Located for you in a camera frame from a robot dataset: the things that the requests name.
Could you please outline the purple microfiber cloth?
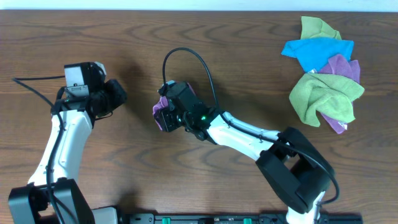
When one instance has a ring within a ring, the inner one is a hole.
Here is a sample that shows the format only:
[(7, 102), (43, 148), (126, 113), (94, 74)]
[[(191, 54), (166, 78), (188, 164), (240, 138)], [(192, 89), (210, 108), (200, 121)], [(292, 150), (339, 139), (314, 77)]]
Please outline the purple microfiber cloth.
[(152, 108), (152, 115), (161, 131), (172, 132), (184, 126), (189, 129), (189, 101), (196, 96), (188, 82), (173, 80), (163, 84), (158, 90), (159, 101)]

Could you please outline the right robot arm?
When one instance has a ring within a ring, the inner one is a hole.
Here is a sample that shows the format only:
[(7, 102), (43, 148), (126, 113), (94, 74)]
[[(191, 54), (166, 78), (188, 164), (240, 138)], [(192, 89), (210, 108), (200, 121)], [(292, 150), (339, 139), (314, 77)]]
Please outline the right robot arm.
[(201, 141), (230, 147), (253, 159), (288, 207), (287, 223), (318, 222), (323, 196), (336, 183), (335, 172), (299, 130), (260, 129), (216, 108), (187, 111), (155, 106), (153, 115), (162, 131), (183, 127)]

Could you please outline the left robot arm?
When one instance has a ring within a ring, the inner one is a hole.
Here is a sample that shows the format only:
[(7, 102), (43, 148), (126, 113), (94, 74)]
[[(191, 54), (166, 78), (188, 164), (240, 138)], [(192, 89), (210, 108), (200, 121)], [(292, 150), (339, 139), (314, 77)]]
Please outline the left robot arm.
[(117, 80), (89, 91), (88, 85), (63, 86), (50, 105), (52, 131), (34, 174), (11, 190), (14, 223), (122, 223), (115, 206), (92, 209), (78, 187), (86, 141), (95, 121), (108, 118), (126, 100)]

